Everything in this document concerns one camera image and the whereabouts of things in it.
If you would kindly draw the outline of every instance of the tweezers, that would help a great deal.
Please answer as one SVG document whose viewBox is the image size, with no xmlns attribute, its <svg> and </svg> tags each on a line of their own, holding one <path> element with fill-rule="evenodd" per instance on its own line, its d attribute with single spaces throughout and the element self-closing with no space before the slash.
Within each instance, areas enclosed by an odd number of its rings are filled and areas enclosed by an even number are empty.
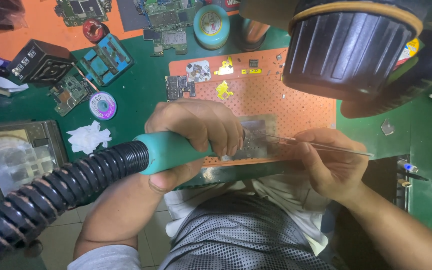
<svg viewBox="0 0 432 270">
<path fill-rule="evenodd" d="M 256 134 L 261 134 L 261 135 L 265 135 L 265 136 L 269 136 L 269 137 L 273 137 L 273 138 L 278 138 L 278 139 L 283 139 L 283 140 L 288 140 L 288 141 L 300 142 L 299 140 L 297 140 L 295 138 L 281 137 L 281 136 L 276 136 L 276 135 L 271 135 L 271 134 L 261 133 L 261 132 L 257 132 Z M 289 145 L 289 146 L 295 146 L 294 144 L 286 144 L 286 143 L 280 143 L 280 142 L 271 142 L 271 141 L 267 141 L 267 140 L 266 140 L 266 142 L 275 143 L 275 144 Z M 332 145 L 328 145 L 328 144 L 317 144 L 317 143 L 312 143 L 312 142 L 308 142 L 308 143 L 310 145 L 312 145 L 312 146 L 324 147 L 325 148 L 325 149 L 315 148 L 316 150 L 346 152 L 346 153 L 353 153 L 353 154 L 362 155 L 362 156 L 369 156 L 369 157 L 374 157 L 375 156 L 374 154 L 371 154 L 371 153 L 366 153 L 366 152 L 362 152 L 362 151 L 358 151 L 358 150 L 351 150 L 351 149 L 342 148 L 342 147 L 336 147 L 336 146 L 332 146 Z"/>
</svg>

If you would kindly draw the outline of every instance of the circuit board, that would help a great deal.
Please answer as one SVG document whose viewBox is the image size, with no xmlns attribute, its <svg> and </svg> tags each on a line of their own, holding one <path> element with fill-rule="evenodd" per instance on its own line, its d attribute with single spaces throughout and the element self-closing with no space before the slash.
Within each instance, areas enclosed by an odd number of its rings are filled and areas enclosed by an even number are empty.
<svg viewBox="0 0 432 270">
<path fill-rule="evenodd" d="M 190 98 L 196 96 L 195 82 L 188 82 L 186 76 L 166 76 L 164 78 L 168 102 L 182 98 L 184 92 L 188 92 Z"/>
<path fill-rule="evenodd" d="M 186 42 L 186 28 L 177 31 L 155 32 L 152 29 L 142 30 L 143 40 L 153 40 L 154 52 L 151 56 L 163 56 L 164 50 L 174 49 L 176 55 L 183 55 L 188 52 Z"/>
<path fill-rule="evenodd" d="M 73 75 L 66 75 L 48 93 L 57 106 L 54 110 L 61 116 L 68 114 L 76 105 L 91 97 L 93 89 L 87 82 L 81 82 Z"/>
<path fill-rule="evenodd" d="M 67 27 L 82 26 L 89 19 L 94 18 L 100 22 L 108 20 L 107 12 L 111 11 L 112 0 L 56 0 L 54 12 L 63 17 Z"/>
<path fill-rule="evenodd" d="M 196 15 L 194 0 L 147 0 L 140 9 L 155 32 L 190 27 Z"/>
</svg>

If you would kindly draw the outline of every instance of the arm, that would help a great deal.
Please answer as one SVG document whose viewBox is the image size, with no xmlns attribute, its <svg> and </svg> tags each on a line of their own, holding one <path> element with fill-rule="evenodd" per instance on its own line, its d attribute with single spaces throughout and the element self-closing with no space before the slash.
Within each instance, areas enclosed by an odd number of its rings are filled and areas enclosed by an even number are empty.
<svg viewBox="0 0 432 270">
<path fill-rule="evenodd" d="M 363 144 L 326 128 L 299 133 L 296 139 L 366 151 Z M 363 184 L 368 157 L 318 153 L 307 143 L 299 143 L 296 153 L 316 192 L 348 208 L 393 268 L 432 270 L 432 231 Z"/>
<path fill-rule="evenodd" d="M 234 155 L 243 145 L 243 128 L 224 104 L 180 99 L 160 102 L 144 129 L 147 133 L 173 131 L 188 138 L 201 152 L 211 142 L 219 156 Z M 74 259 L 109 245 L 137 249 L 137 235 L 148 223 L 163 195 L 200 171 L 203 159 L 153 175 L 134 174 L 108 187 L 88 213 L 74 248 Z"/>
</svg>

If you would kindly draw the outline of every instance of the hand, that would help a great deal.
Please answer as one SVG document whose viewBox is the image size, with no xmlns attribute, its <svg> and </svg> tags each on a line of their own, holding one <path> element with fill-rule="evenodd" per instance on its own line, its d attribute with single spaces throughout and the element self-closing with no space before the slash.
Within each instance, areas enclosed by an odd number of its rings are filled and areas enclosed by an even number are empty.
<svg viewBox="0 0 432 270">
<path fill-rule="evenodd" d="M 298 133 L 295 138 L 296 158 L 301 159 L 309 172 L 313 189 L 321 196 L 344 204 L 364 186 L 361 181 L 368 157 L 352 153 L 317 151 L 305 142 L 330 144 L 335 147 L 366 151 L 359 142 L 352 141 L 339 130 L 314 128 Z"/>
<path fill-rule="evenodd" d="M 218 156 L 233 156 L 243 147 L 243 128 L 231 109 L 223 103 L 181 98 L 159 102 L 144 125 L 146 133 L 172 131 L 187 138 L 195 150 L 205 152 L 208 140 Z M 153 174 L 149 186 L 154 192 L 170 192 L 195 177 L 204 159 Z"/>
</svg>

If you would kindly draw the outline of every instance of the tiled floor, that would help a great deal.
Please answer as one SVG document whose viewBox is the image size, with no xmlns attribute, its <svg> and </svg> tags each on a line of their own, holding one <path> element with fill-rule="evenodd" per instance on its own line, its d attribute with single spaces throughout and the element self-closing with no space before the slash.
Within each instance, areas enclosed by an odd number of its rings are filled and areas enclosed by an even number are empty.
<svg viewBox="0 0 432 270">
<path fill-rule="evenodd" d="M 47 270 L 66 270 L 73 260 L 76 239 L 93 204 L 64 213 L 39 236 L 43 243 L 41 257 Z M 170 250 L 170 238 L 165 226 L 171 220 L 164 201 L 161 201 L 144 230 L 138 234 L 139 255 L 143 270 L 157 270 Z"/>
</svg>

